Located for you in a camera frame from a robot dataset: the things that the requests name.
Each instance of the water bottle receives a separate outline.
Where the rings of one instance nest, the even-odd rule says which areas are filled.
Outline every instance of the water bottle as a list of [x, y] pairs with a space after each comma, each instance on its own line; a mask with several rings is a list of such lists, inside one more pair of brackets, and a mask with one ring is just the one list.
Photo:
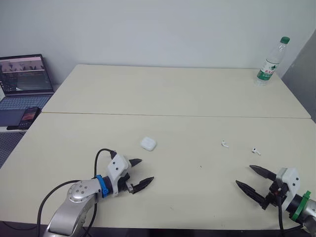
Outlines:
[[283, 59], [285, 55], [286, 45], [289, 41], [289, 37], [282, 37], [280, 43], [271, 51], [264, 65], [258, 72], [256, 80], [257, 85], [266, 85], [268, 83], [270, 77], [275, 72], [281, 60]]

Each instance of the bottle cap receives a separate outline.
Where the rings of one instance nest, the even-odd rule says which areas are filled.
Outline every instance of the bottle cap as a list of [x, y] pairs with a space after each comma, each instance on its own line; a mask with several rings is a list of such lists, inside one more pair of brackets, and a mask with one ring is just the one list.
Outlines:
[[288, 43], [290, 41], [289, 37], [283, 36], [280, 40], [281, 43]]

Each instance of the bottle label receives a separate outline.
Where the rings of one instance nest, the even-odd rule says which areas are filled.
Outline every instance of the bottle label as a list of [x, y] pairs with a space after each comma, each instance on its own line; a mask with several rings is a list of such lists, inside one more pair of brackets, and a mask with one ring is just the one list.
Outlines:
[[277, 67], [278, 67], [278, 63], [277, 64], [270, 63], [269, 61], [266, 60], [263, 67], [258, 72], [257, 78], [261, 80], [269, 80]]

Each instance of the phone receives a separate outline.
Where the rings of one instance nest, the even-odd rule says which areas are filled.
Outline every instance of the phone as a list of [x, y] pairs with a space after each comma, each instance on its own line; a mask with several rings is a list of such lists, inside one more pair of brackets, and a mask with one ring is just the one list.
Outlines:
[[18, 129], [21, 129], [21, 130], [28, 129], [39, 114], [40, 114], [39, 107], [27, 108], [21, 118]]

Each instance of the green ring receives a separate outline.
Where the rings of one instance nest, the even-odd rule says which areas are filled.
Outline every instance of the green ring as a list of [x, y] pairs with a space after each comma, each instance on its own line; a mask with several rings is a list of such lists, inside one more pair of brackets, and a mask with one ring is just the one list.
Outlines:
[[300, 205], [298, 206], [298, 208], [296, 209], [295, 213], [293, 214], [292, 216], [292, 220], [293, 221], [296, 221], [298, 216], [301, 214], [303, 208], [305, 207], [308, 199], [310, 198], [310, 194], [311, 192], [310, 191], [306, 191], [306, 193], [303, 195], [303, 198], [302, 198], [302, 201], [300, 203]]

